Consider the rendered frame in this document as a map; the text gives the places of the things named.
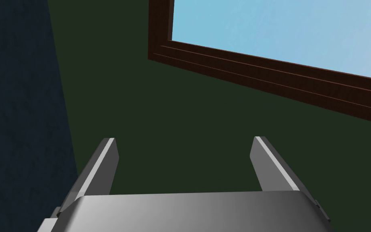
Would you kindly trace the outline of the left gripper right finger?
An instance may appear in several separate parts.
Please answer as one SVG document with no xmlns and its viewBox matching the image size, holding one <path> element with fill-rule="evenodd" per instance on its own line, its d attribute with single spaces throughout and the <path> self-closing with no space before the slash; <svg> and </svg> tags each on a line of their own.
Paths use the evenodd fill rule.
<svg viewBox="0 0 371 232">
<path fill-rule="evenodd" d="M 305 185 L 266 137 L 254 137 L 249 157 L 262 191 L 301 191 L 316 204 Z"/>
</svg>

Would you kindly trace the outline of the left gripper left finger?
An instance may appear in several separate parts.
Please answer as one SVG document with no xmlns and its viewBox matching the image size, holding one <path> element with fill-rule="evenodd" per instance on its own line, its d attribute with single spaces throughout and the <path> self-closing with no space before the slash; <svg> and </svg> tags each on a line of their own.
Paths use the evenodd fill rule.
<svg viewBox="0 0 371 232">
<path fill-rule="evenodd" d="M 89 159 L 80 176 L 71 187 L 58 214 L 82 196 L 109 195 L 119 153 L 115 138 L 104 138 Z"/>
</svg>

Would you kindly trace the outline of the brown framed window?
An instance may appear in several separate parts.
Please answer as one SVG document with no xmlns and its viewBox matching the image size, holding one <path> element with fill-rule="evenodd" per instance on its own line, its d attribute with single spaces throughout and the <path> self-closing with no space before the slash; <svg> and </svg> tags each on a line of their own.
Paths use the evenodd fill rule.
<svg viewBox="0 0 371 232">
<path fill-rule="evenodd" d="M 148 58 L 371 121 L 371 0 L 149 0 Z"/>
</svg>

